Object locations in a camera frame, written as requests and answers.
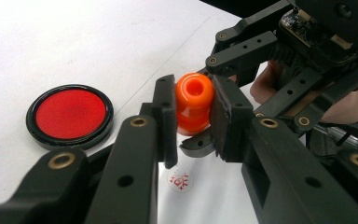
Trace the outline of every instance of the red circle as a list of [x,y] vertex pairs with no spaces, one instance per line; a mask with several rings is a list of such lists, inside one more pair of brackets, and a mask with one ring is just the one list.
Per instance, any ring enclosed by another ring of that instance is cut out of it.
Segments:
[[105,114],[105,104],[98,95],[84,90],[59,91],[39,106],[36,124],[50,137],[73,139],[94,132]]

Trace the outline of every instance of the orange cylinder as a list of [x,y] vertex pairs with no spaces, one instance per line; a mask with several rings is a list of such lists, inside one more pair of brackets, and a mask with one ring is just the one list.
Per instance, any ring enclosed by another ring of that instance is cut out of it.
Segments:
[[191,136],[209,125],[209,110],[214,96],[212,81],[200,73],[184,75],[176,83],[178,132]]

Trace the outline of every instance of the white table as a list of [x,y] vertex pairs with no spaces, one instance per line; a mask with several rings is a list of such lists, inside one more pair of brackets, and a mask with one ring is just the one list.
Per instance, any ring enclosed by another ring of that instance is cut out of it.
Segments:
[[[84,84],[110,98],[114,130],[92,154],[151,102],[157,78],[201,69],[215,33],[239,19],[198,0],[0,1],[0,203],[47,153],[25,126],[40,94]],[[190,172],[193,185],[172,190],[170,171],[160,166],[158,223],[257,223],[240,164],[179,150],[175,169]]]

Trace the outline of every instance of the orange stamp handle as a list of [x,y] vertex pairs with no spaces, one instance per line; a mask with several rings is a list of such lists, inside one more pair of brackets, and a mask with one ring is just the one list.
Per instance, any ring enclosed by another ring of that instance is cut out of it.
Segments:
[[178,132],[191,136],[209,125],[209,110],[214,96],[212,81],[200,73],[184,75],[176,83]]

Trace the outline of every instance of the hole in orange object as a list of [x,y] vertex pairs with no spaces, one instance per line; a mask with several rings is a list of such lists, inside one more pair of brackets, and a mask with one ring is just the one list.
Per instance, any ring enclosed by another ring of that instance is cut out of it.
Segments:
[[186,90],[190,95],[199,96],[203,92],[203,85],[198,80],[190,80],[187,82]]

